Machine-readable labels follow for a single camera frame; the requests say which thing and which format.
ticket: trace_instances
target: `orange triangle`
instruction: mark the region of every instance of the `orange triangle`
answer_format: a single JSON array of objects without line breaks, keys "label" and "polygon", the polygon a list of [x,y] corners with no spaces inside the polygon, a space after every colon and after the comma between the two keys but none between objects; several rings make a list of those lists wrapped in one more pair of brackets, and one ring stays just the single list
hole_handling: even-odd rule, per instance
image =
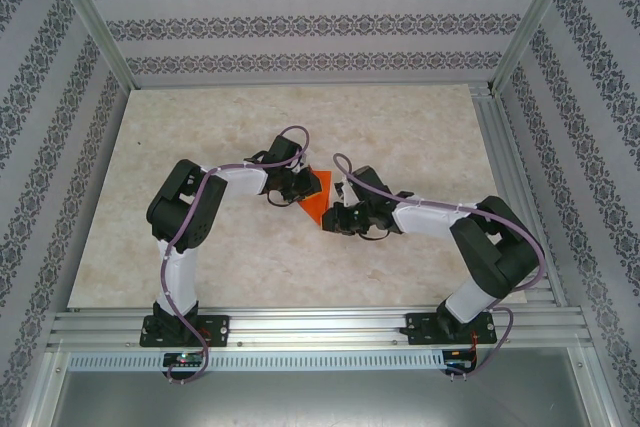
[{"label": "orange triangle", "polygon": [[322,226],[322,215],[329,209],[329,194],[331,193],[331,171],[330,170],[312,170],[314,175],[320,180],[322,191],[312,195],[308,199],[301,202],[300,207],[316,224]]}]

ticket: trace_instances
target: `black bracket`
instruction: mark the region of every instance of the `black bracket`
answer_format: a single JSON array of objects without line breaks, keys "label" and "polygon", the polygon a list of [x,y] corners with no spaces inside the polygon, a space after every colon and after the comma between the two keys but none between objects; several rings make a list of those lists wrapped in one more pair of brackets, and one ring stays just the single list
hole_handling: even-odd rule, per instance
[{"label": "black bracket", "polygon": [[[200,341],[180,320],[153,304],[153,315],[142,323],[141,347],[201,347]],[[198,305],[185,315],[189,323],[202,335],[209,347],[226,347],[229,338],[228,315],[198,315]]]},{"label": "black bracket", "polygon": [[447,333],[438,323],[436,312],[413,312],[405,316],[407,326],[400,333],[408,337],[409,345],[451,345],[471,344],[472,335],[477,335],[478,344],[495,344],[496,336],[493,316],[489,312],[480,313],[458,332]]}]

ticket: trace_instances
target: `floor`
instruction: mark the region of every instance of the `floor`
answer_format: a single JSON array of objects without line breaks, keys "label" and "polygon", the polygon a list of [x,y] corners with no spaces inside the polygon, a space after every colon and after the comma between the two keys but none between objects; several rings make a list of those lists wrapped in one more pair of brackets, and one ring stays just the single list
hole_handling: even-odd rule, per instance
[{"label": "floor", "polygon": [[[394,192],[456,203],[496,193],[465,85],[133,92],[69,307],[150,307],[160,261],[145,211],[175,163],[237,162],[292,124],[309,129],[311,165],[334,181],[341,151]],[[452,240],[326,233],[264,196],[223,202],[200,249],[196,290],[208,307],[435,304],[468,276]]]}]

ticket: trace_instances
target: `enclosure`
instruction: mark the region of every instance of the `enclosure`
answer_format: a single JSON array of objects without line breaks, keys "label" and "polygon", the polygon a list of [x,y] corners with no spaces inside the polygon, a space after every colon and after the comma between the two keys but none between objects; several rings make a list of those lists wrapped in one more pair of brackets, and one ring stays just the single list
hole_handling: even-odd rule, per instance
[{"label": "enclosure", "polygon": [[[0,0],[2,425],[640,425],[639,35],[640,0]],[[260,198],[201,256],[227,346],[163,379],[149,202],[296,123],[334,181],[344,151],[394,192],[497,194],[539,240],[481,374],[399,330],[466,278],[451,245]]]}]

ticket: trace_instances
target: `wall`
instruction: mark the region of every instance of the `wall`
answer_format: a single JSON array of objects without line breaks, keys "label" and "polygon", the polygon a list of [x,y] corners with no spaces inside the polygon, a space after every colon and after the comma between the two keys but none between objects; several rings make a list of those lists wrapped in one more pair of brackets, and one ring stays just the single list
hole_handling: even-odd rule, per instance
[{"label": "wall", "polygon": [[94,0],[143,87],[488,81],[531,0]]},{"label": "wall", "polygon": [[502,95],[623,425],[640,425],[639,1],[553,0]]},{"label": "wall", "polygon": [[126,102],[69,0],[0,0],[0,425],[64,310]]}]

